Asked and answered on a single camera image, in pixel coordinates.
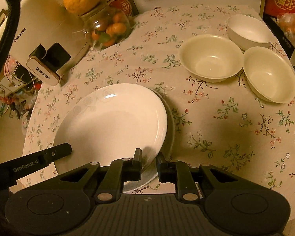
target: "floor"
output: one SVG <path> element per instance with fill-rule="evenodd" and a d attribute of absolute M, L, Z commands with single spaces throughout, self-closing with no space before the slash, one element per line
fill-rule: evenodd
<path fill-rule="evenodd" d="M 21 131 L 21 121 L 15 116 L 10 119 L 8 110 L 0 118 L 0 163 L 22 156 L 25 136 Z M 17 192 L 24 188 L 18 182 L 16 186 L 10 188 L 12 192 Z M 285 236 L 295 236 L 295 219 L 289 221 L 284 230 Z"/>

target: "floral tablecloth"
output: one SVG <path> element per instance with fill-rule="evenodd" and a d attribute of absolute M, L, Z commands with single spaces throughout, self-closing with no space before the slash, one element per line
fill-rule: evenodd
<path fill-rule="evenodd" d="M 268 103 L 250 90 L 243 71 L 221 83 L 197 79 L 181 66 L 178 49 L 199 34 L 227 37 L 234 14 L 259 17 L 248 6 L 189 5 L 158 8 L 136 18 L 124 42 L 101 52 L 90 50 L 69 72 L 64 86 L 46 84 L 29 122 L 23 155 L 53 146 L 70 109 L 89 93 L 111 84 L 153 88 L 168 102 L 176 123 L 172 158 L 192 167 L 211 163 L 283 194 L 295 218 L 295 98 Z M 273 36 L 270 49 L 286 54 Z M 21 179 L 30 186 L 57 175 L 53 164 Z M 134 194 L 174 192 L 158 178 Z"/>

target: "changhong logo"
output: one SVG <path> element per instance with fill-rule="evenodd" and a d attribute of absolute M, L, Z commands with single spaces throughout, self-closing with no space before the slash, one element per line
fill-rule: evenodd
<path fill-rule="evenodd" d="M 35 164 L 38 164 L 38 160 L 34 160 L 34 161 L 31 161 L 30 163 L 23 164 L 22 166 L 19 166 L 17 168 L 13 168 L 13 171 L 14 172 L 18 172 L 18 171 L 21 171 L 23 169 L 26 169 L 26 168 L 29 168 L 31 166 L 34 166 Z"/>
<path fill-rule="evenodd" d="M 17 37 L 14 39 L 14 41 L 16 42 L 20 37 L 21 35 L 26 31 L 26 28 L 24 28 L 18 35 Z"/>
<path fill-rule="evenodd" d="M 43 76 L 45 76 L 48 80 L 50 79 L 50 77 L 47 74 L 45 74 L 42 70 L 40 70 L 38 67 L 36 67 L 35 69 L 36 71 L 40 72 Z"/>

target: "glass jar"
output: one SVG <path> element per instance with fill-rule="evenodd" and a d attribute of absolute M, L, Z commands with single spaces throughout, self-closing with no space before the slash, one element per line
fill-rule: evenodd
<path fill-rule="evenodd" d="M 84 38 L 95 49 L 102 50 L 126 39 L 131 33 L 129 20 L 120 9 L 105 1 L 81 16 Z"/>

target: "cream bowl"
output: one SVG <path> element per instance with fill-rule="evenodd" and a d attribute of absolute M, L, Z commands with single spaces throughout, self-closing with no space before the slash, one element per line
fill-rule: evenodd
<path fill-rule="evenodd" d="M 295 75 L 274 51 L 252 47 L 244 53 L 244 72 L 251 90 L 261 99 L 288 103 L 295 95 Z"/>
<path fill-rule="evenodd" d="M 243 67 L 243 54 L 232 41 L 211 34 L 203 34 L 185 41 L 179 49 L 181 64 L 199 79 L 221 82 Z"/>
<path fill-rule="evenodd" d="M 260 46 L 269 47 L 272 33 L 263 22 L 246 15 L 233 15 L 227 20 L 228 37 L 246 51 Z"/>

